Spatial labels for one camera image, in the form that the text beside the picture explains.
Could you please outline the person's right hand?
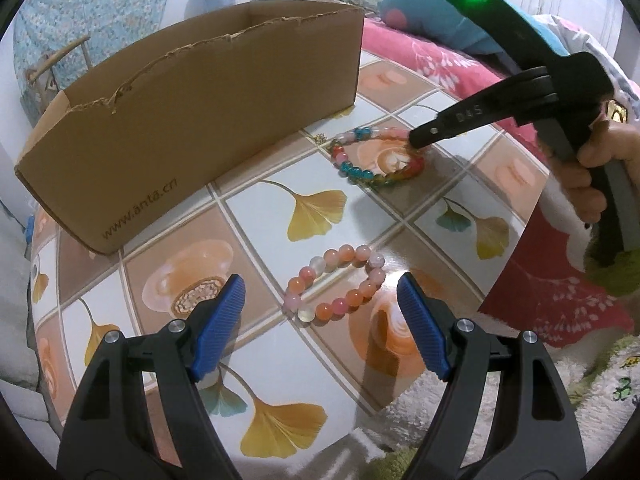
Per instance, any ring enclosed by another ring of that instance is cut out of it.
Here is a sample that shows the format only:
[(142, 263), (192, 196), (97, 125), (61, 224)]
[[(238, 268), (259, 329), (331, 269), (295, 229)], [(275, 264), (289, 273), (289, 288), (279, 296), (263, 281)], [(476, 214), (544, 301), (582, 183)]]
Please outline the person's right hand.
[(585, 223), (597, 223), (606, 209), (606, 198), (592, 184), (589, 170), (617, 160), (625, 166), (634, 195), (639, 197), (639, 127), (600, 120), (591, 127), (591, 136), (576, 160), (561, 162), (550, 157), (551, 170), (563, 194)]

